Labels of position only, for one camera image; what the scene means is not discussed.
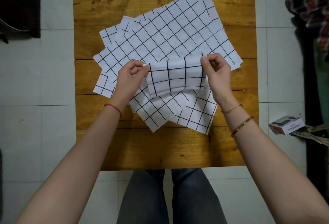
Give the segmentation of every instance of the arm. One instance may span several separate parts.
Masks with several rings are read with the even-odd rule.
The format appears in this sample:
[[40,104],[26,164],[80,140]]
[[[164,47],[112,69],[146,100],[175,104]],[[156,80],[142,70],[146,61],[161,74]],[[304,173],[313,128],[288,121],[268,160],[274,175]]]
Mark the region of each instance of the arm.
[[[239,105],[231,85],[231,67],[218,54],[203,57],[201,63],[209,80],[214,99],[222,111]],[[249,114],[237,107],[224,113],[231,131]],[[329,223],[326,201],[290,158],[260,129],[255,121],[248,122],[234,136],[236,144],[277,223]]]
[[[109,103],[121,112],[149,71],[129,61],[120,71]],[[106,106],[28,202],[17,223],[78,223],[111,143],[120,113]]]

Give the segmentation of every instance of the gold bracelet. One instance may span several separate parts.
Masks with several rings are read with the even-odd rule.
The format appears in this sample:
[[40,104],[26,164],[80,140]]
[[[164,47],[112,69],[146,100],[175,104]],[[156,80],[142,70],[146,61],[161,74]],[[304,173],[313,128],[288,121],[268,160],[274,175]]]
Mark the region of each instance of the gold bracelet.
[[248,123],[250,120],[254,119],[254,117],[249,117],[247,120],[245,120],[242,124],[240,124],[235,131],[232,132],[231,137],[233,137],[239,130],[241,130],[242,127],[244,127],[246,125],[246,123]]
[[235,106],[232,110],[221,111],[221,112],[222,112],[222,113],[231,113],[234,109],[238,108],[239,106],[243,107],[243,104],[239,104],[238,106]]

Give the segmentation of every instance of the wooden table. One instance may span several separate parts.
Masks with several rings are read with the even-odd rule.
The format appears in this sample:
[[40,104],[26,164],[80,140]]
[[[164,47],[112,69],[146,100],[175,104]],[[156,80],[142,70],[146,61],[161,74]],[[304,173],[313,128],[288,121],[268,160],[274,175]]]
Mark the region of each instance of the wooden table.
[[[105,47],[99,31],[172,0],[73,0],[77,140],[107,98],[93,93],[101,68],[93,56]],[[232,72],[232,89],[258,121],[255,0],[213,0],[225,31],[243,59]],[[209,135],[167,122],[152,133],[127,107],[119,121],[102,170],[191,168],[244,165],[218,107]]]

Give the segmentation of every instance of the red string bracelet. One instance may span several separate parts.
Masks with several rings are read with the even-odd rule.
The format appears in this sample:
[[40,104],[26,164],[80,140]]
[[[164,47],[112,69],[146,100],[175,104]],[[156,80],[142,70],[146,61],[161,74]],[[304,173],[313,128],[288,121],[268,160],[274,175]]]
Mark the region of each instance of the red string bracelet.
[[114,109],[116,109],[120,113],[120,118],[122,118],[122,113],[116,106],[111,105],[111,104],[104,104],[104,106],[107,106],[107,105],[112,106]]

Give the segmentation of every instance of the gray pants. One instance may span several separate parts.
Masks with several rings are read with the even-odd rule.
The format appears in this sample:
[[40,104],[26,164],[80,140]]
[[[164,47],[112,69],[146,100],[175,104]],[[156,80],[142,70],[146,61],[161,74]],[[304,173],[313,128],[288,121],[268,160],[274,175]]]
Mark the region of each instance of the gray pants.
[[[227,224],[222,207],[202,169],[171,170],[174,224]],[[164,170],[134,171],[117,224],[168,224],[163,193]]]

